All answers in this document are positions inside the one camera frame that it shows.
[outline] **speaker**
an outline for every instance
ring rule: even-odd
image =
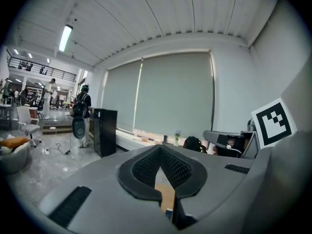
[[[84,121],[83,121],[82,117],[73,119],[72,131],[73,131],[73,135],[76,138],[81,139],[81,138],[84,137],[84,135],[85,135],[85,127],[84,127]]]
[[[96,108],[94,111],[94,150],[101,157],[116,152],[117,111]]]

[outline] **orange cushion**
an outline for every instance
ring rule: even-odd
[[[16,147],[19,147],[26,142],[28,142],[28,138],[15,137],[15,138],[9,138],[9,139],[1,141],[1,145],[6,146],[8,148],[16,148]]]

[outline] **black cabinet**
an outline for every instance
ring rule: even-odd
[[[97,108],[94,111],[94,150],[101,157],[116,152],[117,111]]]

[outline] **white ceiling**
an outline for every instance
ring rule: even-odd
[[[231,35],[250,45],[275,3],[276,0],[29,0],[18,16],[15,35],[20,42],[54,51],[67,23],[73,31],[64,54],[94,67],[133,45],[180,33]]]

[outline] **black and white fiducial marker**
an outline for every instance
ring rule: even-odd
[[[296,127],[281,98],[252,112],[260,148],[274,146],[280,139],[292,135]]]

